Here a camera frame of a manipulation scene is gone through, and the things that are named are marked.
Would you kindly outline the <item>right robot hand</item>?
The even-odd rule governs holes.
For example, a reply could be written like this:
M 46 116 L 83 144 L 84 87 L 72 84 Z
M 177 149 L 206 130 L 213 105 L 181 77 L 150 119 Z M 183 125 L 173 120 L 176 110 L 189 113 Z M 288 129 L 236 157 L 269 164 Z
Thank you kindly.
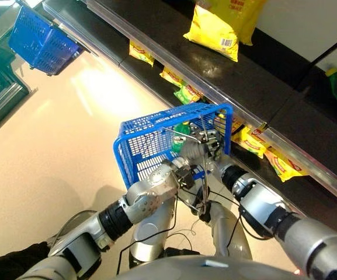
M 200 131 L 198 134 L 199 140 L 206 147 L 207 156 L 211 160 L 217 160 L 224 146 L 223 136 L 216 129 L 210 129 L 207 131 Z

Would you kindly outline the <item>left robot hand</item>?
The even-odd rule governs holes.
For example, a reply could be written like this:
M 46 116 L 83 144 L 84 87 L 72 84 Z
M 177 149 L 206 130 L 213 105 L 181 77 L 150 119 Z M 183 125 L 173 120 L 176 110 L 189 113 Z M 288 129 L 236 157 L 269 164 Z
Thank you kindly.
M 190 166 L 202 165 L 207 154 L 207 146 L 204 143 L 186 141 L 181 150 L 180 157 L 184 158 Z

